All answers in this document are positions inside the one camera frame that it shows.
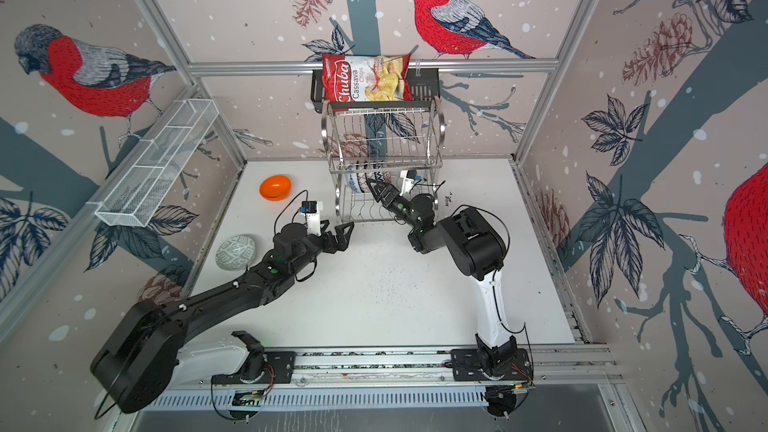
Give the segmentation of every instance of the chip bag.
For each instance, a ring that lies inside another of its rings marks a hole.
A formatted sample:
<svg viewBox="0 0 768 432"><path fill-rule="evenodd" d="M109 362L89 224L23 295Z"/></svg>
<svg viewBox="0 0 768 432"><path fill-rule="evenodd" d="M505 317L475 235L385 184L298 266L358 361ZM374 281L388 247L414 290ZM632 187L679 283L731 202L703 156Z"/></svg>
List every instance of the chip bag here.
<svg viewBox="0 0 768 432"><path fill-rule="evenodd" d="M322 86L331 102L413 100L406 81L411 55L322 55Z"/></svg>

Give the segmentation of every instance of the wire rack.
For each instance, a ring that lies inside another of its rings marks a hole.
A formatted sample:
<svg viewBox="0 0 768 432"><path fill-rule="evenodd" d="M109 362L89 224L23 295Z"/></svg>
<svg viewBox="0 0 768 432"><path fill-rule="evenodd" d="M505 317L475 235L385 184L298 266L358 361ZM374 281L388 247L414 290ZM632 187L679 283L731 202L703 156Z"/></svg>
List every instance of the wire rack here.
<svg viewBox="0 0 768 432"><path fill-rule="evenodd" d="M96 211L108 226L146 227L219 115L213 100L188 99L176 104L176 112L158 135L142 139L149 142L147 149Z"/></svg>
<svg viewBox="0 0 768 432"><path fill-rule="evenodd" d="M434 195L446 131L439 99L401 104L408 106L394 107L392 102L324 103L322 141L336 188L336 214L342 222L395 220L373 198L367 178L400 188L399 172L416 170L420 183L406 197Z"/></svg>

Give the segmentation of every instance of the white floor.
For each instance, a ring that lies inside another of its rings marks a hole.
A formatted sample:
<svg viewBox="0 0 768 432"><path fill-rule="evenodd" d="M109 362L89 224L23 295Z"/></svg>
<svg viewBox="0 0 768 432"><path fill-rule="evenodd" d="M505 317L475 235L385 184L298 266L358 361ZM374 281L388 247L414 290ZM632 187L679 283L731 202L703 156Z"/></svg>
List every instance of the white floor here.
<svg viewBox="0 0 768 432"><path fill-rule="evenodd" d="M259 195L262 181L275 174L290 177L293 197L307 188L322 201L322 218L337 224L328 165L321 161L250 162L202 272L194 294L238 277L216 266L215 251L229 237L254 237L257 260L270 248L275 217L287 200L268 202ZM502 292L508 322L528 325L533 344L570 344L573 336L541 249L528 219L512 170L504 159L445 160L440 179L438 218L460 204L494 212L504 220L512 245L504 266ZM451 198L445 206L445 196ZM293 215L280 218L278 230ZM503 227L488 218L502 238ZM252 333L267 347L352 347L468 345L475 343L472 284L445 248L418 254L408 244L408 227L395 223L355 226L350 248L321 254L317 271L280 299L218 324L195 341L215 340L231 331ZM309 273L307 269L300 273ZM518 336L524 342L524 336Z"/></svg>

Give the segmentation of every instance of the bird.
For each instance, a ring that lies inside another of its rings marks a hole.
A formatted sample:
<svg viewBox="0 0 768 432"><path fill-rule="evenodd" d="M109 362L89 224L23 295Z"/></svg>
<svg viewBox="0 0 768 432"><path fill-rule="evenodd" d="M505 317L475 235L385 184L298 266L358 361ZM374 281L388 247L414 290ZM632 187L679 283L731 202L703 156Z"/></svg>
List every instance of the bird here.
<svg viewBox="0 0 768 432"><path fill-rule="evenodd" d="M744 348L736 351L751 355L750 340L760 331L768 329L768 164L738 186L725 207L723 229L726 259L717 260L701 254L696 241L683 235L694 247L697 264L706 260L731 272L741 286L763 311L763 319L750 331L743 331L733 319L721 316L744 339Z"/></svg>
<svg viewBox="0 0 768 432"><path fill-rule="evenodd" d="M130 130L131 114L145 102L154 106L152 85L176 70L115 47L93 46L44 24L19 33L14 49L27 75L39 72L73 106L94 116L125 117L128 132L118 138L119 145L128 137L140 138Z"/></svg>
<svg viewBox="0 0 768 432"><path fill-rule="evenodd" d="M501 49L522 59L533 59L515 49L485 17L483 10L469 0L413 0L416 30L435 48L437 59L443 54L469 54L482 49Z"/></svg>

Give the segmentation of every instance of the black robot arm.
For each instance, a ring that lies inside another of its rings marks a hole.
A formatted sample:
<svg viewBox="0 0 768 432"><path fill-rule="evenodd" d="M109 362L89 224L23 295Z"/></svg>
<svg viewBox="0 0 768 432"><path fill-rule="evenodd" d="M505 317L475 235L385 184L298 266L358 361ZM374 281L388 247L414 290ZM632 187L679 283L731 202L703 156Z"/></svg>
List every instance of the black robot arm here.
<svg viewBox="0 0 768 432"><path fill-rule="evenodd" d="M327 227L322 221L321 235L307 235L303 224L288 224L275 235L274 249L234 281L168 304L135 304L94 358L91 373L126 414L146 407L168 386L187 341L306 280L296 274L316 266L322 252L346 250L354 224L337 226L336 236Z"/></svg>

